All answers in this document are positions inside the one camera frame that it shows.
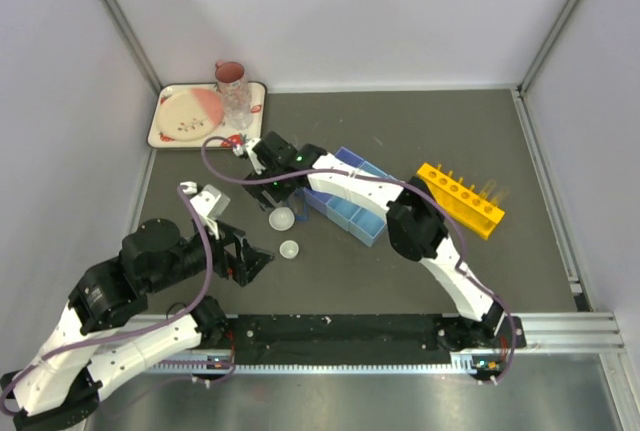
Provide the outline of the pink mug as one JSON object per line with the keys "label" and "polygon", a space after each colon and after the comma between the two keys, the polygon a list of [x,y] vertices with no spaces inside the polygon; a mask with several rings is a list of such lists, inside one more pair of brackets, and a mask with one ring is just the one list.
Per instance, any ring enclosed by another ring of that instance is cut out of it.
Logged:
{"label": "pink mug", "polygon": [[235,61],[217,61],[215,79],[223,96],[242,94],[246,91],[246,72],[242,64]]}

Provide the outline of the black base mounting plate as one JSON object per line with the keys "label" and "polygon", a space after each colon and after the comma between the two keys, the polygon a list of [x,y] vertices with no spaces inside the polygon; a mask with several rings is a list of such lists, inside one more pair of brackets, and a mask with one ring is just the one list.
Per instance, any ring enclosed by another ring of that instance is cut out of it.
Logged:
{"label": "black base mounting plate", "polygon": [[521,320],[497,332],[439,314],[239,315],[229,328],[241,365],[448,364],[454,352],[526,346]]}

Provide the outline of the blue divided storage bin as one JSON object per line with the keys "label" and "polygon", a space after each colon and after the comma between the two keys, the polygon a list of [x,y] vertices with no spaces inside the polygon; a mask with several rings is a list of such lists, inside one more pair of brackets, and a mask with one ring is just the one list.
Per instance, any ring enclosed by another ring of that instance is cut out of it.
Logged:
{"label": "blue divided storage bin", "polygon": [[[346,164],[369,174],[377,177],[391,178],[391,175],[348,148],[339,148],[334,153],[334,156]],[[308,189],[303,190],[303,196],[308,206],[315,209],[332,223],[368,247],[372,247],[386,230],[386,224],[383,219],[365,208],[359,207],[338,196]]]}

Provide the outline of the clear plastic bottle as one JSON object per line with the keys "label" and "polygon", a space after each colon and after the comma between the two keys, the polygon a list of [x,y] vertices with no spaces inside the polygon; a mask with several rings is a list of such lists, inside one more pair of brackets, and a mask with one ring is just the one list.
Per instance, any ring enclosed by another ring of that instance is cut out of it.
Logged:
{"label": "clear plastic bottle", "polygon": [[226,121],[236,129],[248,129],[252,124],[251,91],[245,77],[226,82],[218,79],[218,91]]}

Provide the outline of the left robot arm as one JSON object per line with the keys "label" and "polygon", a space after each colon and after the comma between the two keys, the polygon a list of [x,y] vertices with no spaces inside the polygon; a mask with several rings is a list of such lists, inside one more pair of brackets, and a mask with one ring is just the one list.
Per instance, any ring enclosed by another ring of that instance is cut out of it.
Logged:
{"label": "left robot arm", "polygon": [[18,430],[65,430],[89,417],[131,378],[191,349],[220,345],[229,324],[218,301],[204,297],[168,326],[136,336],[106,353],[100,345],[148,308],[148,297],[199,274],[206,254],[199,235],[181,236],[170,220],[144,222],[119,254],[89,268],[69,294],[61,318],[32,371],[7,373],[1,387],[18,405]]}

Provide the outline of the strawberry pattern tray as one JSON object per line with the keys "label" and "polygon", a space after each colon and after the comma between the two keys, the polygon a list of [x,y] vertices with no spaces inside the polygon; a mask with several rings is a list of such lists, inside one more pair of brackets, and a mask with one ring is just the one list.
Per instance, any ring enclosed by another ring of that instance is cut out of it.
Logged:
{"label": "strawberry pattern tray", "polygon": [[197,149],[211,136],[224,141],[211,142],[210,148],[230,148],[233,144],[261,135],[267,88],[250,82],[252,122],[239,129],[226,122],[218,107],[216,83],[174,84],[163,88],[158,96],[147,144],[154,149]]}

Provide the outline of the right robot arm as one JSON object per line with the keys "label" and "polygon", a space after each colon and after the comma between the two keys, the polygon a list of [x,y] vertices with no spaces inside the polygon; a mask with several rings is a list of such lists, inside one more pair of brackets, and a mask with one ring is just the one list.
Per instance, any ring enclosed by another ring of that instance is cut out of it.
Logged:
{"label": "right robot arm", "polygon": [[253,138],[236,155],[250,161],[247,186],[261,207],[283,202],[299,189],[330,194],[383,220],[391,247],[424,266],[453,300],[469,339],[487,347],[504,331],[505,311],[465,263],[426,184],[398,181],[352,166],[315,145],[296,149],[275,132]]}

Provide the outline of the blue safety glasses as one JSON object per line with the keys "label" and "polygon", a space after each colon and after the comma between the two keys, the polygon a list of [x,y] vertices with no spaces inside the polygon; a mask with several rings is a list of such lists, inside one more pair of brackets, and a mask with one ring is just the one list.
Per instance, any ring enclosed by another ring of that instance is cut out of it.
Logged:
{"label": "blue safety glasses", "polygon": [[297,191],[292,198],[292,210],[295,219],[299,222],[306,222],[309,219],[308,206],[303,191]]}

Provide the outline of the aluminium frame rail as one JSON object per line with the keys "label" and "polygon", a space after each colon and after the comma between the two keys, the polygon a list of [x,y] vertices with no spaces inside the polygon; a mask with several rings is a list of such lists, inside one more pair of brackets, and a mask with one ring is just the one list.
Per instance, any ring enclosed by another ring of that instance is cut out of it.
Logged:
{"label": "aluminium frame rail", "polygon": [[524,352],[546,354],[617,353],[624,341],[609,312],[523,313],[527,347]]}

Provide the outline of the small white round cap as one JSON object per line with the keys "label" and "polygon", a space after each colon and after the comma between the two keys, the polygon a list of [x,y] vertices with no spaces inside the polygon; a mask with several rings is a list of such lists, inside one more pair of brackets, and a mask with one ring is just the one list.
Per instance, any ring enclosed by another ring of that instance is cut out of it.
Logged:
{"label": "small white round cap", "polygon": [[300,252],[299,244],[294,240],[285,240],[279,246],[279,253],[284,259],[295,259]]}

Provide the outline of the white round lid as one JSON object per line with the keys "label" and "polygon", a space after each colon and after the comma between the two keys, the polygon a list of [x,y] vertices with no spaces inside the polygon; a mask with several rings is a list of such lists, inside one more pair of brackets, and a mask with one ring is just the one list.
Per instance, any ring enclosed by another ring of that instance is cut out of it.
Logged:
{"label": "white round lid", "polygon": [[290,208],[278,207],[269,214],[268,222],[272,229],[284,232],[294,225],[296,217]]}

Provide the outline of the yellow test tube rack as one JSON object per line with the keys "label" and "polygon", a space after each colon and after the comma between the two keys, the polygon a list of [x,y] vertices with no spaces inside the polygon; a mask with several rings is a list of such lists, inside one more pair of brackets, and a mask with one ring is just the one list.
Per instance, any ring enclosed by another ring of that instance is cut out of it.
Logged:
{"label": "yellow test tube rack", "polygon": [[437,203],[457,222],[488,240],[505,216],[505,211],[482,200],[474,184],[467,184],[462,176],[455,176],[452,170],[444,171],[442,165],[424,163],[416,172],[429,188]]}

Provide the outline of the pink cream plate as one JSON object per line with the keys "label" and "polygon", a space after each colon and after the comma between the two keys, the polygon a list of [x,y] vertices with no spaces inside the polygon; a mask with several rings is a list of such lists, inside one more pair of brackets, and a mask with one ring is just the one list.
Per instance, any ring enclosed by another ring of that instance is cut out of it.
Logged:
{"label": "pink cream plate", "polygon": [[156,124],[165,136],[190,142],[210,135],[223,118],[222,101],[216,92],[190,88],[172,95],[160,105]]}

